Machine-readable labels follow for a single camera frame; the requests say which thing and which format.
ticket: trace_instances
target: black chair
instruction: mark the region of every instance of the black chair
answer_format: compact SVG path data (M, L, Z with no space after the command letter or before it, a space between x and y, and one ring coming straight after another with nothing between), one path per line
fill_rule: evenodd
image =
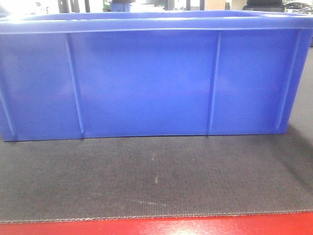
M284 12L285 7L282 0L247 0L243 10Z

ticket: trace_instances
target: rubber mat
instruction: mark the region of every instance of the rubber mat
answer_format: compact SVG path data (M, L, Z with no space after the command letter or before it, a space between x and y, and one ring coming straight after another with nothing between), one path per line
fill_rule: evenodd
M313 211L312 74L285 135L0 142L0 221Z

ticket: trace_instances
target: blue plastic crate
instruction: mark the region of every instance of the blue plastic crate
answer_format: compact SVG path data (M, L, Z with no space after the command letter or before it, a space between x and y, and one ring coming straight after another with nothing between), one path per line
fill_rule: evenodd
M313 18L248 11L0 22L5 141L285 133Z

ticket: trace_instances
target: red surface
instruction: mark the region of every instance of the red surface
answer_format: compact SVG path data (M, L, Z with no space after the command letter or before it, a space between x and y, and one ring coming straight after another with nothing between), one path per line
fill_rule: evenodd
M0 235L313 235L313 212L0 224Z

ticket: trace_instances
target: gray mat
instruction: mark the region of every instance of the gray mat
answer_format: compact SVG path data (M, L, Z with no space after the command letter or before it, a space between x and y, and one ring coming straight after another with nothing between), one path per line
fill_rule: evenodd
M0 142L0 221L313 211L312 70L286 135Z

